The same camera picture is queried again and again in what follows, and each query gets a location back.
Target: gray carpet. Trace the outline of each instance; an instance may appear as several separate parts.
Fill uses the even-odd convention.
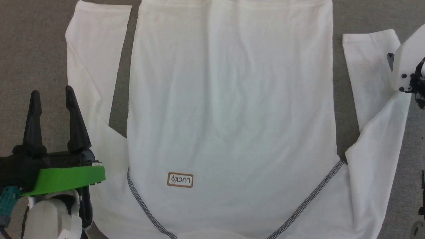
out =
[[[68,111],[65,107],[65,30],[77,0],[0,0],[0,155],[22,142],[28,100],[40,91],[43,141],[49,151],[66,149]],[[96,0],[133,5],[122,51],[110,126],[125,135],[131,48],[140,0]],[[359,136],[351,85],[342,49],[343,33],[366,33],[393,28],[403,42],[425,23],[425,1],[334,0],[334,99],[338,153]],[[420,162],[425,114],[411,104],[387,216],[380,239],[408,238],[421,204]],[[19,201],[7,231],[20,237],[26,200]],[[93,228],[93,239],[104,236]]]

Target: green plastic part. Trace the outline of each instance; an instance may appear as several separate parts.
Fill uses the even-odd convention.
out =
[[[34,196],[82,188],[105,180],[103,166],[41,169],[34,190],[21,196]]]

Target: brown-bordered label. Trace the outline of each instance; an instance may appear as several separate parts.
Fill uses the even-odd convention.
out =
[[[191,188],[193,186],[193,174],[168,173],[168,186]]]

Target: gray fabric surface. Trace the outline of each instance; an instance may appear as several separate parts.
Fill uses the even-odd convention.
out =
[[[0,155],[21,143],[33,89],[40,91],[43,141],[50,152],[66,149],[69,137],[65,107],[65,30],[77,0],[0,0]],[[96,0],[97,3],[133,5],[122,51],[110,126],[125,135],[128,113],[130,60],[140,0]],[[425,1],[334,0],[334,99],[338,153],[359,136],[354,101],[343,55],[343,33],[367,33],[393,28],[403,42],[425,23]],[[408,238],[421,204],[419,180],[424,113],[411,104],[387,216],[380,239]],[[20,237],[26,207],[21,199],[7,231]],[[94,227],[93,239],[104,236]]]

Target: gray stitching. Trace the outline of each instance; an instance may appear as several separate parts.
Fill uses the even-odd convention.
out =
[[[150,213],[149,209],[147,208],[147,206],[145,205],[145,203],[143,202],[142,198],[140,197],[139,193],[137,192],[137,189],[134,187],[133,182],[131,181],[130,178],[130,167],[128,167],[128,171],[127,171],[127,181],[128,181],[128,186],[130,186],[131,192],[133,193],[134,197],[136,198],[137,202],[139,203],[139,205],[142,207],[144,213],[146,214],[146,216],[149,218],[149,220],[152,222],[152,224],[162,233],[164,233],[165,235],[169,236],[171,239],[177,239],[177,237],[167,231],[156,219],[155,217],[152,215],[152,213]]]
[[[329,172],[329,174],[323,179],[323,181],[316,187],[316,189],[310,194],[309,197],[298,207],[298,209],[292,214],[292,216],[272,235],[270,235],[267,239],[276,239],[282,232],[284,232],[307,208],[307,206],[313,201],[313,199],[319,194],[319,192],[325,187],[325,185],[332,179],[333,176],[341,169],[344,162],[339,161],[335,167]]]

